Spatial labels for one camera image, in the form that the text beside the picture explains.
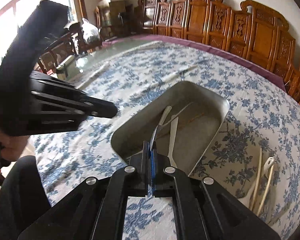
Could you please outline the person's left hand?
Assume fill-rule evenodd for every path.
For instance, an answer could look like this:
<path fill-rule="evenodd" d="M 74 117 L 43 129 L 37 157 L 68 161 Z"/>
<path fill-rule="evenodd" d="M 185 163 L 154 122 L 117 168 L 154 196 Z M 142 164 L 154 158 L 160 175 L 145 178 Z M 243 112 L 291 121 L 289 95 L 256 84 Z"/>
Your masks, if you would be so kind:
<path fill-rule="evenodd" d="M 25 149 L 29 136 L 12 137 L 0 130 L 1 156 L 7 161 L 17 161 Z"/>

